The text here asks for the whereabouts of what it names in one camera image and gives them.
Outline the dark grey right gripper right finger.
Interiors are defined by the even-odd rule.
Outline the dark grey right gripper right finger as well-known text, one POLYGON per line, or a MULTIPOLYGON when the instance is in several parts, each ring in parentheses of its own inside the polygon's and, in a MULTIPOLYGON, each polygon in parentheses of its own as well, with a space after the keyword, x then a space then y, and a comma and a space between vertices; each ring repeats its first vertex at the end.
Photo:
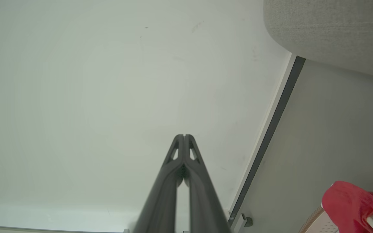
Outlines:
POLYGON ((190 233, 231 233, 196 140, 190 134, 185 135, 185 168, 190 198, 190 233))

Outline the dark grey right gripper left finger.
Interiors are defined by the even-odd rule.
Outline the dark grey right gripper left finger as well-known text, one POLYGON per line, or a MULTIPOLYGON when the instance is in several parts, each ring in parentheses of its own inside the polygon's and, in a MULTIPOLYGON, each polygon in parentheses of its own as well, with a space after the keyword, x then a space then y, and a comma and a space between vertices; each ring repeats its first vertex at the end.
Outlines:
POLYGON ((173 139, 133 233, 175 233, 177 189, 185 176, 184 141, 182 134, 173 139))

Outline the red garment with white stripes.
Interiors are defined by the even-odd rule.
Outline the red garment with white stripes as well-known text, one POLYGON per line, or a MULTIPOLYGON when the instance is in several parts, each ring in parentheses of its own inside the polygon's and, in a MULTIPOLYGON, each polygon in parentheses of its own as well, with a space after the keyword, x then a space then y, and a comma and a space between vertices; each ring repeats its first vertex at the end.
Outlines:
POLYGON ((324 193, 322 207, 339 233, 373 233, 367 222, 367 218, 373 216, 373 192, 336 181, 324 193))

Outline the white perforated laundry basket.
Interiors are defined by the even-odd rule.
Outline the white perforated laundry basket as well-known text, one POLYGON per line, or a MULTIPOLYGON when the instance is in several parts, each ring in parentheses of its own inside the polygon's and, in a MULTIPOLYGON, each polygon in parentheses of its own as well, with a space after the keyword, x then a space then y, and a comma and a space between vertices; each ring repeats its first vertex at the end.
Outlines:
MULTIPOLYGON (((373 229, 373 216, 367 218, 367 223, 373 229)), ((340 231, 326 211, 319 207, 306 220, 299 233, 340 233, 340 231)))

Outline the grey fabric sofa seat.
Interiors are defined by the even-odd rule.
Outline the grey fabric sofa seat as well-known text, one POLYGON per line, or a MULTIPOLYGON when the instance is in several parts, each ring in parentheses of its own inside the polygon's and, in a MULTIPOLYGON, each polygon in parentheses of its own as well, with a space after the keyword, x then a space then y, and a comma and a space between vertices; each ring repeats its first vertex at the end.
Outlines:
POLYGON ((291 53, 373 76, 373 0, 264 0, 263 14, 291 53))

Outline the black and white baseboard strip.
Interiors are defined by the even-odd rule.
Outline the black and white baseboard strip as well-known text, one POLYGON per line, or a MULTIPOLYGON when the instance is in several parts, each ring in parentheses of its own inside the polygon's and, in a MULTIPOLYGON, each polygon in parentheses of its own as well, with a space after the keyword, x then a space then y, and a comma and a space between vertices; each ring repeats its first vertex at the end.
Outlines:
POLYGON ((235 216, 240 213, 245 197, 250 190, 255 174, 261 165, 262 159, 265 156, 271 139, 278 127, 294 86, 296 85, 296 81, 302 71, 305 60, 305 58, 299 57, 293 53, 290 53, 289 57, 286 59, 286 67, 283 75, 274 92, 274 96, 268 107, 265 118, 262 121, 247 167, 240 179, 237 193, 234 196, 231 207, 229 208, 230 215, 227 220, 230 227, 235 216))

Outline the grey metal floor bracket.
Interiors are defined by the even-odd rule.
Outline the grey metal floor bracket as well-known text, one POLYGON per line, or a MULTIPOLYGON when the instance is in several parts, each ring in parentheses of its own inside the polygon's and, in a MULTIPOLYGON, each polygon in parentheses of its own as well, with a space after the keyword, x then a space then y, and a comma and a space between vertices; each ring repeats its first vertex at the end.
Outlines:
POLYGON ((244 213, 238 213, 230 227, 231 233, 245 233, 245 230, 253 226, 253 219, 244 213))

